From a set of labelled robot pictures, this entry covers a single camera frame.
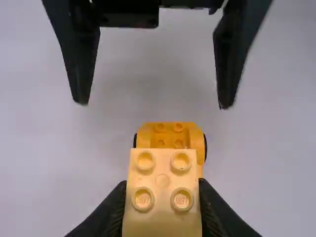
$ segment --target black wheel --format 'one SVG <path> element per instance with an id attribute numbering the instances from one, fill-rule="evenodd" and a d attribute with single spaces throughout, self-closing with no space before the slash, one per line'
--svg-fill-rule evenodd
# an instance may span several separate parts
<path id="1" fill-rule="evenodd" d="M 133 148 L 136 148 L 136 144 L 137 144 L 137 133 L 135 133 L 134 135 Z"/>
<path id="2" fill-rule="evenodd" d="M 206 140 L 206 135 L 205 133 L 203 134 L 204 136 L 204 154 L 205 154 L 205 157 L 204 157 L 204 162 L 206 161 L 206 158 L 207 158 L 207 140 Z"/>

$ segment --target yellow lego brick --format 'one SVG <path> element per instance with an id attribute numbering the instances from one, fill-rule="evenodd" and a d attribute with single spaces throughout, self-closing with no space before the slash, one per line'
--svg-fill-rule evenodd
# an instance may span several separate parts
<path id="1" fill-rule="evenodd" d="M 137 148 L 196 149 L 197 163 L 204 164 L 202 130 L 193 122 L 149 122 L 137 132 Z"/>
<path id="2" fill-rule="evenodd" d="M 123 237 L 201 237 L 197 153 L 132 149 Z"/>

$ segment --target gray table surface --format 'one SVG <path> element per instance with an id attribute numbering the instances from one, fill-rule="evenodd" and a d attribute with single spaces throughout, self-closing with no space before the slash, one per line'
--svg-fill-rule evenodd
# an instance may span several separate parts
<path id="1" fill-rule="evenodd" d="M 266 237 L 313 236 L 316 2 L 276 0 L 236 105 L 217 105 L 207 11 L 160 12 L 156 30 L 102 29 L 88 107 L 72 101 L 39 0 L 0 3 L 0 235 L 63 236 L 126 179 L 143 122 L 194 121 L 204 172 Z"/>

